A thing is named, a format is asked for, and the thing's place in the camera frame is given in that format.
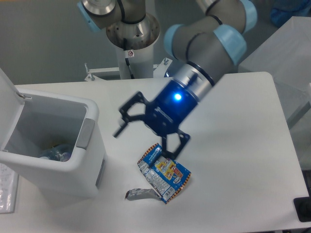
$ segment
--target white tabletop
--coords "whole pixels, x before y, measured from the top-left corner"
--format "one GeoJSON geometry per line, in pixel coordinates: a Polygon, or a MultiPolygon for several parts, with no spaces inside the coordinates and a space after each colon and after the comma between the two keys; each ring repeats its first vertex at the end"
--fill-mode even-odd
{"type": "Polygon", "coordinates": [[[21,178],[15,213],[0,215],[1,232],[242,233],[310,227],[299,222],[294,209],[293,199],[308,193],[268,73],[226,75],[183,122],[191,141],[177,160],[192,175],[180,195],[167,205],[124,200],[129,189],[151,188],[137,161],[160,140],[141,122],[113,138],[118,107],[138,90],[151,100],[168,80],[22,86],[96,101],[108,159],[94,199],[42,192],[21,178]]]}

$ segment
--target blue light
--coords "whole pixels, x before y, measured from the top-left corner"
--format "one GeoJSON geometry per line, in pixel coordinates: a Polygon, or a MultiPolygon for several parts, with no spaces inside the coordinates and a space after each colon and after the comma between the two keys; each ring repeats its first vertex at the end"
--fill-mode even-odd
{"type": "Polygon", "coordinates": [[[176,100],[176,101],[180,101],[181,100],[181,95],[180,94],[175,94],[174,95],[174,99],[176,100]]]}

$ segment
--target trash bin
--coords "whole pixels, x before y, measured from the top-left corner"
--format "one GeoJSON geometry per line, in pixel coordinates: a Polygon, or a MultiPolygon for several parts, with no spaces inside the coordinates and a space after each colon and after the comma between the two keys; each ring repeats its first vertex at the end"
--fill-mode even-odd
{"type": "Polygon", "coordinates": [[[0,69],[0,163],[39,188],[94,197],[106,152],[88,99],[17,90],[0,69]],[[45,149],[73,145],[66,162],[40,159],[45,149]]]}

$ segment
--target gray wall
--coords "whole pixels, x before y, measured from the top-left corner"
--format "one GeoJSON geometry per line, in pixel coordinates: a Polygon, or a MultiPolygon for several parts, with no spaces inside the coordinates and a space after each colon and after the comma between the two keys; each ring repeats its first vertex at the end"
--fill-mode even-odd
{"type": "MultiPolygon", "coordinates": [[[[76,7],[78,0],[0,1],[0,67],[14,84],[78,82],[89,68],[116,67],[105,31],[92,33],[76,7]]],[[[253,0],[259,10],[257,30],[245,35],[254,51],[276,29],[269,26],[270,0],[253,0]]],[[[161,26],[155,63],[168,56],[163,35],[173,24],[189,24],[204,14],[195,0],[146,0],[161,26]]]]}

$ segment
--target light blue joint cap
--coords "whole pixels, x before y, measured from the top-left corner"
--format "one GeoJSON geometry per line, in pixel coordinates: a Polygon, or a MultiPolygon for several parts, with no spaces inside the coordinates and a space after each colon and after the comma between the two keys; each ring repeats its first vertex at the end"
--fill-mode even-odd
{"type": "Polygon", "coordinates": [[[233,27],[225,24],[215,29],[214,34],[229,54],[233,64],[237,65],[247,48],[243,36],[233,27]]]}
{"type": "Polygon", "coordinates": [[[175,32],[178,30],[178,28],[182,27],[183,24],[175,24],[171,26],[164,35],[164,49],[165,51],[172,57],[174,56],[173,53],[173,39],[175,32]]]}
{"type": "Polygon", "coordinates": [[[81,2],[77,3],[77,6],[84,18],[84,20],[87,22],[88,27],[91,29],[92,32],[96,33],[96,32],[100,32],[100,28],[97,27],[97,25],[94,23],[94,21],[91,19],[91,17],[88,15],[88,13],[85,11],[83,5],[81,2]]]}
{"type": "Polygon", "coordinates": [[[244,32],[249,31],[252,29],[256,23],[257,23],[257,10],[254,4],[249,0],[240,0],[245,8],[245,14],[246,14],[246,25],[244,32]]]}

